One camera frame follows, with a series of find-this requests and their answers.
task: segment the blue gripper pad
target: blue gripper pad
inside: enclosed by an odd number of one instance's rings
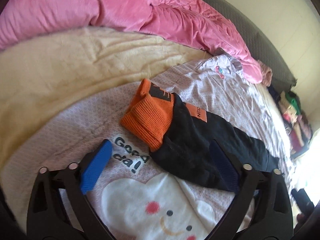
[[[209,154],[226,188],[237,194],[239,191],[239,174],[216,141],[210,143]]]
[[[87,191],[93,190],[94,185],[111,158],[112,145],[109,140],[106,140],[104,145],[97,152],[93,160],[88,165],[87,169],[82,173],[80,189],[82,194],[86,194]]]

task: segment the yellow blanket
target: yellow blanket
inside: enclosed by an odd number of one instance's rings
[[[0,168],[58,112],[94,93],[209,58],[154,35],[87,27],[0,53]]]

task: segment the metal pin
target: metal pin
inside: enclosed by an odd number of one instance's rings
[[[251,171],[251,170],[252,170],[252,166],[251,166],[250,164],[248,164],[248,163],[243,164],[243,168],[244,168],[245,170],[247,170],[247,171]]]
[[[273,169],[273,172],[277,175],[281,175],[281,170],[279,169]]]
[[[47,171],[48,171],[48,168],[47,168],[47,167],[42,167],[42,168],[39,169],[39,173],[41,173],[41,174],[44,174],[44,173],[46,173]]]
[[[70,163],[68,168],[70,170],[75,170],[76,168],[78,168],[78,163]]]

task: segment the orange patch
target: orange patch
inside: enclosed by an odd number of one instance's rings
[[[207,122],[207,112],[205,110],[187,103],[186,107],[188,108],[191,116],[194,116],[198,119],[201,119],[204,122]]]

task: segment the red cheek dot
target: red cheek dot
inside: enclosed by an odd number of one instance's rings
[[[149,202],[146,206],[146,213],[149,215],[156,214],[159,212],[159,210],[160,210],[160,205],[156,201]]]

